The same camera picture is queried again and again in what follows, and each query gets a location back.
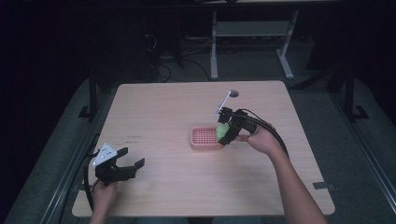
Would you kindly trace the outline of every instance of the black cable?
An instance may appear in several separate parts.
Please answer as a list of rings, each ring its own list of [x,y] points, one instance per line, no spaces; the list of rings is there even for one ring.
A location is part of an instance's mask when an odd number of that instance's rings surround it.
[[[171,69],[170,69],[168,66],[166,66],[166,65],[164,65],[164,64],[162,64],[162,63],[160,63],[159,66],[162,66],[162,67],[164,67],[166,70],[168,70],[169,75],[168,75],[168,77],[166,77],[166,80],[163,81],[163,80],[161,79],[161,82],[162,82],[162,83],[165,83],[165,82],[167,82],[167,81],[171,78],[171,76],[172,76],[172,71],[171,71]],[[158,76],[159,76],[159,77],[163,77],[163,76],[160,74],[160,72],[158,72],[158,70],[157,70],[157,73],[158,73]]]
[[[251,111],[248,110],[248,109],[241,109],[241,110],[245,110],[245,111],[249,112],[250,114],[254,115],[257,119],[259,119],[260,121],[262,121],[262,122],[264,122],[264,123],[268,123],[267,121],[261,119],[259,116],[257,116],[255,113],[251,112]]]
[[[93,189],[96,187],[96,185],[99,183],[99,179],[97,179],[93,184],[92,184],[92,187],[91,187],[91,194],[93,195]]]
[[[188,60],[188,59],[183,59],[183,61],[185,62],[189,62],[189,63],[195,63],[196,65],[200,66],[202,68],[202,70],[204,70],[205,75],[207,77],[208,81],[212,81],[212,79],[210,78],[209,74],[206,72],[205,68],[203,66],[201,66],[198,62],[192,61],[192,60]]]
[[[90,204],[90,208],[93,211],[93,198],[92,198],[89,179],[88,179],[88,166],[90,165],[91,159],[92,158],[90,158],[87,161],[87,163],[84,165],[84,190],[85,190],[85,194],[87,195],[87,199],[88,199],[88,203]]]

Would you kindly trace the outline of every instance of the table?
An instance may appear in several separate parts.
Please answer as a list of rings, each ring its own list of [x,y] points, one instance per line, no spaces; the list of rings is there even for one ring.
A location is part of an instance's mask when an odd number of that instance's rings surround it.
[[[113,216],[213,217],[283,215],[274,167],[246,143],[218,150],[193,150],[193,127],[216,126],[213,117],[228,90],[239,91],[225,106],[247,108],[270,121],[290,159],[324,214],[334,212],[303,127],[280,81],[125,84],[116,93],[97,147],[108,143],[129,153],[118,166],[146,158],[135,179],[120,182]],[[90,183],[95,180],[90,169]],[[73,206],[89,217],[84,191]]]

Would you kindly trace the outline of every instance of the metal stand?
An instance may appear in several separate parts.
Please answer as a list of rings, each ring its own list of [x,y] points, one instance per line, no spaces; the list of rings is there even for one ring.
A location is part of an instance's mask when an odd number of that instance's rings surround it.
[[[321,78],[332,76],[329,83],[327,84],[327,91],[336,93],[339,92],[344,84],[346,85],[344,109],[349,119],[353,122],[355,119],[368,119],[369,116],[361,105],[356,105],[356,108],[359,112],[358,114],[354,114],[353,112],[353,93],[355,87],[355,69],[357,68],[357,63],[354,59],[354,56],[350,53],[346,57],[345,61],[347,61],[347,63],[336,63],[329,69],[314,75],[306,81],[296,86],[289,87],[289,90],[301,90],[315,83]]]
[[[294,10],[290,21],[217,21],[217,12],[214,11],[212,21],[212,51],[210,52],[211,78],[213,80],[219,78],[218,59],[216,55],[217,36],[285,36],[285,42],[282,48],[276,52],[286,78],[293,79],[294,75],[286,59],[286,52],[298,14],[299,10]]]
[[[97,98],[96,98],[96,83],[94,80],[93,71],[88,78],[90,86],[90,106],[83,106],[79,112],[79,118],[89,118],[88,122],[91,122],[96,115],[97,110]]]

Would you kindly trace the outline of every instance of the table leg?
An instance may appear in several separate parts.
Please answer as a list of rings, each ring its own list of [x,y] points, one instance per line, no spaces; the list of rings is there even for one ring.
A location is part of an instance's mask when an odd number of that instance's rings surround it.
[[[291,20],[290,20],[290,23],[289,23],[288,30],[287,30],[286,35],[285,35],[285,43],[283,44],[281,49],[277,49],[276,50],[277,57],[280,60],[280,63],[281,63],[282,68],[283,68],[283,72],[285,73],[285,76],[286,76],[287,79],[293,79],[294,78],[294,75],[291,72],[288,60],[286,59],[286,51],[288,50],[288,47],[289,47],[289,42],[290,42],[291,36],[293,34],[293,30],[294,30],[295,23],[297,21],[298,13],[299,13],[299,9],[294,10],[294,12],[293,12],[293,14],[291,16]]]
[[[217,23],[217,12],[213,12],[212,22],[212,51],[210,52],[210,78],[217,80],[218,75],[218,58],[216,56],[216,23]]]

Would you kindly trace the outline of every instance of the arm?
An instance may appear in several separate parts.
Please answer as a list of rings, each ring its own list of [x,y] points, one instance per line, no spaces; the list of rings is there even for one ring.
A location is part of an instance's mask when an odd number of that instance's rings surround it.
[[[258,127],[253,135],[239,135],[235,140],[248,142],[253,148],[270,158],[276,170],[288,223],[327,223],[318,205],[294,170],[288,156],[268,131]]]
[[[90,224],[105,224],[110,214],[111,207],[116,201],[117,183],[108,186],[99,181],[93,189],[93,213]]]

